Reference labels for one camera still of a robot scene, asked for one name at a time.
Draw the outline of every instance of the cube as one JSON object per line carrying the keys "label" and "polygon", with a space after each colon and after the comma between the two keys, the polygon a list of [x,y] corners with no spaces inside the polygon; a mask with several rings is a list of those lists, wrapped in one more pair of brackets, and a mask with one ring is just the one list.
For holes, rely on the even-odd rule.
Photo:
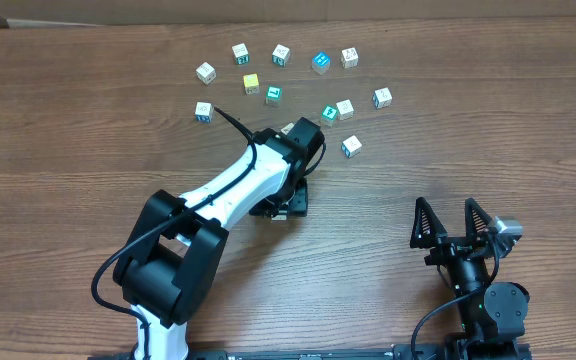
{"label": "cube", "polygon": [[199,80],[203,81],[204,84],[210,84],[217,77],[215,68],[210,66],[208,63],[203,63],[197,68],[197,77]]}
{"label": "cube", "polygon": [[359,64],[359,54],[357,54],[357,50],[355,50],[355,48],[342,50],[341,64],[344,66],[344,69],[357,66],[357,64]]}
{"label": "cube", "polygon": [[244,76],[244,88],[246,94],[259,94],[259,79],[257,74],[250,74]]}
{"label": "cube", "polygon": [[232,52],[235,53],[235,63],[237,65],[247,64],[250,62],[250,56],[248,55],[248,49],[246,49],[246,44],[241,43],[232,47]]}
{"label": "cube", "polygon": [[323,75],[328,68],[330,68],[330,57],[323,52],[320,52],[312,59],[312,68],[319,75]]}
{"label": "cube", "polygon": [[339,120],[350,119],[355,114],[355,109],[352,108],[350,100],[338,102],[337,110],[339,110]]}
{"label": "cube", "polygon": [[211,103],[197,102],[197,107],[195,108],[195,117],[197,120],[205,123],[212,121],[213,107]]}
{"label": "cube", "polygon": [[353,135],[341,143],[341,151],[343,151],[344,154],[346,154],[346,156],[350,159],[351,157],[359,154],[361,151],[361,143],[357,137]]}
{"label": "cube", "polygon": [[290,132],[290,130],[292,130],[293,127],[295,127],[295,124],[290,123],[284,126],[283,129],[281,129],[281,132],[284,133],[284,135],[288,135],[288,133]]}
{"label": "cube", "polygon": [[321,112],[321,123],[324,125],[332,126],[337,118],[337,109],[332,105],[326,105],[324,111]]}
{"label": "cube", "polygon": [[288,58],[290,57],[290,49],[279,44],[272,52],[272,62],[279,66],[286,66]]}
{"label": "cube", "polygon": [[377,109],[390,106],[390,103],[392,102],[390,90],[388,90],[388,88],[375,90],[375,93],[372,95],[372,102],[375,104]]}
{"label": "cube", "polygon": [[266,92],[266,104],[272,106],[279,106],[281,102],[281,88],[278,86],[268,86]]}

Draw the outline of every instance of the white cube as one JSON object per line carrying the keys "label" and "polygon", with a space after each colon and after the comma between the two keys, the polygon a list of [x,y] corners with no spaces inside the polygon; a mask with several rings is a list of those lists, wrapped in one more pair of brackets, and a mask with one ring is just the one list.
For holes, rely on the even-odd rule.
{"label": "white cube", "polygon": [[213,107],[211,103],[197,102],[197,107],[195,108],[195,117],[201,122],[211,122]]}
{"label": "white cube", "polygon": [[246,49],[246,44],[239,44],[232,47],[232,52],[235,53],[235,63],[237,65],[246,64],[250,61],[250,56],[248,55],[248,49]]}
{"label": "white cube", "polygon": [[339,120],[350,119],[355,114],[355,109],[352,108],[350,100],[338,102],[337,110],[339,110]]}
{"label": "white cube", "polygon": [[357,66],[359,64],[359,54],[355,48],[350,48],[341,51],[341,63],[345,69],[349,67]]}
{"label": "white cube", "polygon": [[290,130],[292,130],[293,127],[295,127],[295,124],[290,123],[290,124],[284,126],[284,128],[281,129],[281,132],[284,133],[284,135],[288,135],[288,133],[290,132]]}
{"label": "white cube", "polygon": [[388,90],[388,88],[375,90],[375,93],[372,95],[372,102],[375,104],[377,109],[390,106],[390,103],[392,102],[390,90]]}
{"label": "white cube", "polygon": [[210,64],[203,63],[197,68],[197,77],[203,81],[204,84],[208,85],[215,80],[217,73],[215,72],[215,68],[210,66]]}
{"label": "white cube", "polygon": [[272,62],[279,66],[286,66],[288,58],[290,57],[290,49],[279,44],[272,52]]}
{"label": "white cube", "polygon": [[351,158],[361,151],[361,143],[355,135],[349,137],[341,143],[341,150],[348,158]]}

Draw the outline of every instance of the wooden surface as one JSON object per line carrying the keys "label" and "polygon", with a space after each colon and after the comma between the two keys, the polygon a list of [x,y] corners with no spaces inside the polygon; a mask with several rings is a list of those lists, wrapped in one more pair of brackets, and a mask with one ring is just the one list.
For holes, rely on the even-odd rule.
{"label": "wooden surface", "polygon": [[[240,42],[252,63],[238,67]],[[292,49],[286,68],[270,61],[277,43]],[[343,70],[351,46],[359,67]],[[323,76],[310,69],[321,50],[333,60]],[[203,61],[217,70],[209,86],[195,76]],[[243,94],[248,73],[262,91],[283,87],[279,108]],[[377,111],[372,91],[386,86],[394,104]],[[522,341],[536,359],[576,359],[576,18],[0,31],[0,359],[130,349],[134,320],[93,302],[94,271],[153,192],[194,189],[244,149],[223,119],[195,121],[196,101],[259,130],[347,98],[355,116],[324,129],[308,217],[234,228],[189,341],[408,342],[451,298],[408,248],[414,200],[462,234],[473,196],[525,227],[499,275],[531,292]],[[364,147],[348,160],[339,146],[353,134]],[[102,295],[121,300],[109,276]],[[458,326],[443,314],[420,341]]]}

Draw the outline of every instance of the blue cube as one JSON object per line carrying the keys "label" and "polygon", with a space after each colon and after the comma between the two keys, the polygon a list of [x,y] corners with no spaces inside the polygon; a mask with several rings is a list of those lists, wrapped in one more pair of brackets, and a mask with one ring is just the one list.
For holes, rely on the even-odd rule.
{"label": "blue cube", "polygon": [[330,56],[320,52],[312,59],[312,68],[319,75],[323,75],[330,68]]}

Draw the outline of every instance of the white robotic arm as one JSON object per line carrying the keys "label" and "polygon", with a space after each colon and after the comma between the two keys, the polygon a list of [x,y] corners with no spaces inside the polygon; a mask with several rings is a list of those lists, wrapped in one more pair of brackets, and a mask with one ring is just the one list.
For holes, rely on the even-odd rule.
{"label": "white robotic arm", "polygon": [[[113,271],[124,299],[139,314],[133,314],[138,317],[138,343],[127,359],[188,356],[186,323],[212,285],[229,230],[246,213],[306,215],[304,176],[311,171],[306,170],[308,162],[324,145],[319,127],[302,118],[287,135],[266,129],[251,139],[243,156],[206,185],[179,197],[160,190],[146,202],[128,239],[129,251],[122,252]],[[253,146],[256,160],[251,167]],[[300,205],[293,207],[293,202]],[[159,244],[160,235],[187,245],[185,256]]]}
{"label": "white robotic arm", "polygon": [[[254,169],[237,185],[228,190],[212,204],[197,210],[197,214],[205,219],[217,219],[226,230],[232,227],[253,206],[266,197],[276,194],[286,181],[290,164],[282,159],[281,154],[266,145],[257,145],[257,161]],[[185,199],[187,206],[193,206],[214,194],[241,174],[252,161],[252,149],[249,146],[244,155],[232,166],[206,185],[187,193],[180,198]],[[177,239],[191,245],[191,240],[181,234]],[[186,344],[186,323],[172,324],[169,328],[162,326],[160,319],[141,305],[132,305],[132,309],[144,315],[150,323],[149,356],[150,360],[184,360],[188,355]],[[135,360],[144,358],[144,329],[137,320],[138,345],[134,352]]]}

